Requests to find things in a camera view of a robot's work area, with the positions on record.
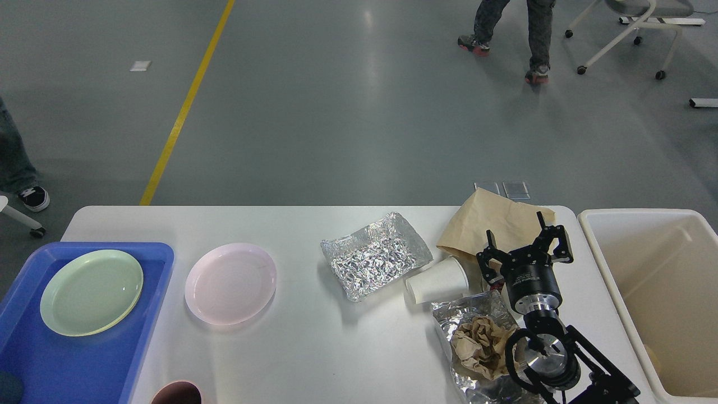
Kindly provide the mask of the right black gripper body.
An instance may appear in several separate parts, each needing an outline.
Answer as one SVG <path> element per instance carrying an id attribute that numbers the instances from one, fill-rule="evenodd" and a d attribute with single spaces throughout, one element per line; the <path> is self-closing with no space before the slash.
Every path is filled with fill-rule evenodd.
<path id="1" fill-rule="evenodd" d="M 501 274 L 510 308 L 517 314 L 557 310 L 563 302 L 553 264 L 505 265 Z"/>

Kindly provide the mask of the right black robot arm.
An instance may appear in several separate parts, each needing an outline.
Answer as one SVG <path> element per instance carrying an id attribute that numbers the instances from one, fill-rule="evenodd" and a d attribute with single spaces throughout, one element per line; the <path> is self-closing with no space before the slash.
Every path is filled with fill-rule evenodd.
<path id="1" fill-rule="evenodd" d="M 587 368 L 590 382 L 574 403 L 636 403 L 639 388 L 577 328 L 561 321 L 563 298 L 553 265 L 574 258 L 565 228 L 546 224 L 541 212 L 537 218 L 541 231 L 530 245 L 502 251 L 487 231 L 487 247 L 476 255 L 482 278 L 505 291 L 510 309 L 523 318 L 524 327 L 512 333 L 504 350 L 510 377 L 554 403 L 554 394 L 577 386 Z"/>

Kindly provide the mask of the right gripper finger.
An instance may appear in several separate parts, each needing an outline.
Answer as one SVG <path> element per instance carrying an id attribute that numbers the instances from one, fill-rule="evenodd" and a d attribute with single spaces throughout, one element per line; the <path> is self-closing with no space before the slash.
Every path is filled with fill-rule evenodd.
<path id="1" fill-rule="evenodd" d="M 569 238 L 563 225 L 548 225 L 542 212 L 537 212 L 541 232 L 528 246 L 526 258 L 529 264 L 571 264 L 574 261 Z"/>
<path id="2" fill-rule="evenodd" d="M 476 254 L 479 270 L 483 281 L 489 286 L 499 286 L 504 282 L 504 276 L 501 270 L 505 264 L 514 262 L 514 257 L 502 250 L 498 250 L 495 242 L 495 236 L 492 231 L 486 231 L 487 247 Z"/>

